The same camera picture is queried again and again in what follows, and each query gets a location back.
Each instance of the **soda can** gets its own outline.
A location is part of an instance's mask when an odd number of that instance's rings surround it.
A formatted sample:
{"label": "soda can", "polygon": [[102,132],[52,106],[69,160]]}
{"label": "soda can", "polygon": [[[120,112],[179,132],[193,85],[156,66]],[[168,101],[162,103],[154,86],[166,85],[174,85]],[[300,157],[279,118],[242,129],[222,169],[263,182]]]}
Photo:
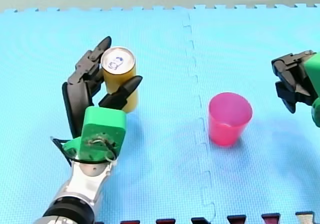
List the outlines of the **soda can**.
{"label": "soda can", "polygon": [[[118,90],[125,81],[136,76],[136,61],[133,53],[121,46],[107,49],[101,57],[103,78],[109,94]],[[136,89],[127,99],[123,111],[132,112],[138,104],[138,90]]]}

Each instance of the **blue foam mat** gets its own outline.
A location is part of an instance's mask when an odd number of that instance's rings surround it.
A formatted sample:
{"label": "blue foam mat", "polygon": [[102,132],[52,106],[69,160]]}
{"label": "blue foam mat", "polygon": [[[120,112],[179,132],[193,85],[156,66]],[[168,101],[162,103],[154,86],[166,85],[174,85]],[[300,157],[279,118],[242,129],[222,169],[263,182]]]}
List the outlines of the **blue foam mat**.
{"label": "blue foam mat", "polygon": [[[261,223],[262,214],[279,212],[282,223],[294,224],[297,211],[314,211],[317,220],[320,132],[309,107],[291,115],[276,97],[270,64],[317,50],[320,10],[297,7],[1,14],[3,223],[32,223],[69,177],[49,139],[70,138],[61,84],[107,35],[132,49],[144,79],[99,220],[227,223],[228,215],[244,214]],[[209,99],[222,91],[244,95],[254,109],[241,143],[229,150],[206,135]]]}

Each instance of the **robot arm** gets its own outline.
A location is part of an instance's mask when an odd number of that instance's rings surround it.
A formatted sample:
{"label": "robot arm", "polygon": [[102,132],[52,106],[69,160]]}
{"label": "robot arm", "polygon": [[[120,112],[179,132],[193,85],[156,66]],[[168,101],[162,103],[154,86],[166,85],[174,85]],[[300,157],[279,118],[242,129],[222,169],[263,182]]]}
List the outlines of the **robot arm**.
{"label": "robot arm", "polygon": [[134,76],[95,107],[93,96],[104,82],[100,59],[111,38],[87,51],[75,72],[63,83],[62,94],[72,140],[52,137],[71,166],[69,180],[60,188],[42,218],[34,224],[103,224],[96,222],[102,187],[116,165],[126,131],[122,108],[142,81]]}
{"label": "robot arm", "polygon": [[271,62],[273,72],[279,77],[276,91],[291,113],[297,102],[312,108],[312,119],[320,127],[320,53],[311,50],[288,54]]}

